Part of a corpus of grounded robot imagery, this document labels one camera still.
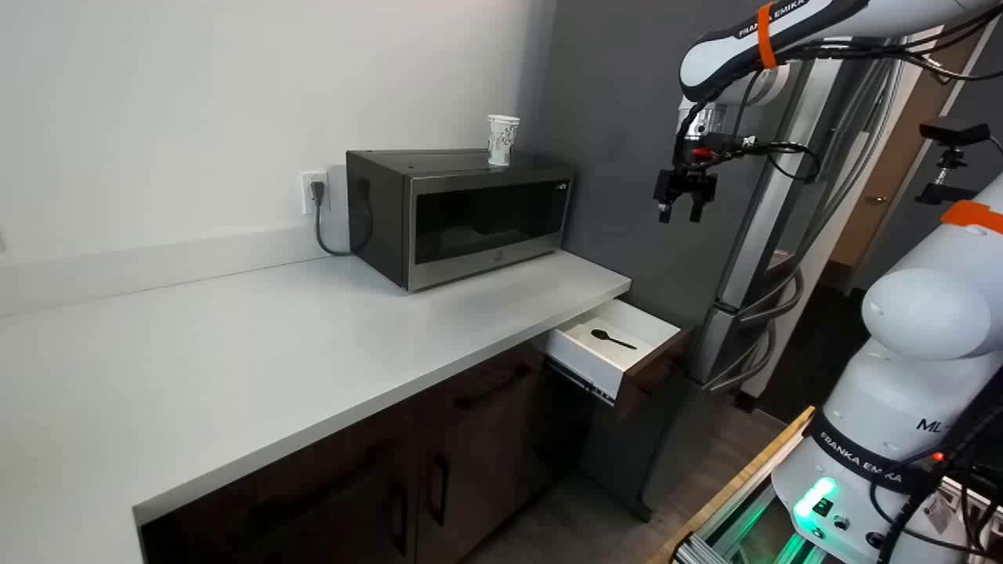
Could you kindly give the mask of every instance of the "black spoon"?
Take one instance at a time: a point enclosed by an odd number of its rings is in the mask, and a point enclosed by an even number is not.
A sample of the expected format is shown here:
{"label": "black spoon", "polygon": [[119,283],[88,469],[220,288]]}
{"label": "black spoon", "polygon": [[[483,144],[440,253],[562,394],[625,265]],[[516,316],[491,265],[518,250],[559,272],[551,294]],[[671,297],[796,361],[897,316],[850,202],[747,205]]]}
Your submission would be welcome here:
{"label": "black spoon", "polygon": [[615,343],[619,344],[620,346],[626,346],[627,348],[633,348],[634,350],[637,350],[636,346],[634,346],[634,345],[632,345],[630,343],[625,343],[624,341],[618,341],[617,339],[611,337],[609,333],[607,333],[606,331],[604,331],[602,329],[593,329],[592,330],[592,336],[596,337],[597,339],[599,339],[601,341],[612,341],[612,342],[615,342]]}

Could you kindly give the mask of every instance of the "dark wood cabinet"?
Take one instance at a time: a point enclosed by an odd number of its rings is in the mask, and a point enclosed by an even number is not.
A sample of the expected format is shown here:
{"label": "dark wood cabinet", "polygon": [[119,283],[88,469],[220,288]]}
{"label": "dark wood cabinet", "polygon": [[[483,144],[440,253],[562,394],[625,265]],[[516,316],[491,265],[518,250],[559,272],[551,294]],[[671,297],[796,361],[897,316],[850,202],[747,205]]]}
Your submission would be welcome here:
{"label": "dark wood cabinet", "polygon": [[503,352],[143,526],[146,561],[453,564],[578,459],[591,401],[545,371]]}
{"label": "dark wood cabinet", "polygon": [[517,509],[543,355],[509,350],[418,402],[418,564],[451,564]]}

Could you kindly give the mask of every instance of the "stainless steel microwave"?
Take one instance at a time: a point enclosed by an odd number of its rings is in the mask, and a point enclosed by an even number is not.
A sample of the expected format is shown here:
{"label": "stainless steel microwave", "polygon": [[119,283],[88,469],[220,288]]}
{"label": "stainless steel microwave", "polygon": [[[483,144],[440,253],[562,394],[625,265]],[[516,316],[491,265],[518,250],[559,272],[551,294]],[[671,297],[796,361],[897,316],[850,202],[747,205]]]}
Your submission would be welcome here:
{"label": "stainless steel microwave", "polygon": [[574,174],[531,155],[509,167],[485,150],[349,151],[351,248],[415,291],[561,245]]}

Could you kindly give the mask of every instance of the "kitchen counter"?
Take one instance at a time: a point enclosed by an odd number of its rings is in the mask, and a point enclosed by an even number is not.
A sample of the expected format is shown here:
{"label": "kitchen counter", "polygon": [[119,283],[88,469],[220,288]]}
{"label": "kitchen counter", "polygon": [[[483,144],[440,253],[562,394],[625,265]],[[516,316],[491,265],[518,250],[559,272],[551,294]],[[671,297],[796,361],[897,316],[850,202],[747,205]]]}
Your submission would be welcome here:
{"label": "kitchen counter", "polygon": [[139,564],[138,524],[629,287],[560,251],[412,295],[325,258],[0,317],[0,561]]}

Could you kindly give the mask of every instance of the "drawer handle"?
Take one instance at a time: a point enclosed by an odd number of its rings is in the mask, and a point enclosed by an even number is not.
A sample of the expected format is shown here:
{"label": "drawer handle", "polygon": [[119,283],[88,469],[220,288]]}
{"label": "drawer handle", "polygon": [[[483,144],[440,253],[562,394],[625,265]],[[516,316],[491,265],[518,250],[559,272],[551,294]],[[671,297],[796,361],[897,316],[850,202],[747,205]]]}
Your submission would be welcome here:
{"label": "drawer handle", "polygon": [[394,484],[391,496],[390,541],[400,555],[407,558],[407,489],[400,484]]}
{"label": "drawer handle", "polygon": [[513,388],[526,376],[533,372],[533,368],[525,362],[520,362],[516,368],[513,370],[513,374],[509,376],[504,382],[497,384],[496,386],[488,389],[487,391],[481,393],[480,395],[461,395],[456,398],[454,402],[456,407],[459,409],[469,410],[473,409],[477,405],[487,401],[491,396],[496,395],[507,389]]}
{"label": "drawer handle", "polygon": [[[431,514],[432,520],[438,524],[439,527],[445,526],[445,504],[448,500],[449,491],[449,461],[446,460],[445,455],[436,454],[432,457],[432,472],[428,473],[428,499],[426,504],[428,506],[428,513]],[[439,499],[438,503],[432,499],[432,492],[434,489],[431,487],[431,481],[435,476],[435,470],[439,471]]]}
{"label": "drawer handle", "polygon": [[251,509],[248,512],[253,531],[249,539],[251,546],[239,550],[239,553],[282,538],[299,520],[365,484],[376,476],[373,471],[387,459],[387,453],[385,446],[370,446],[362,462],[351,473],[319,486],[294,502],[265,502]]}

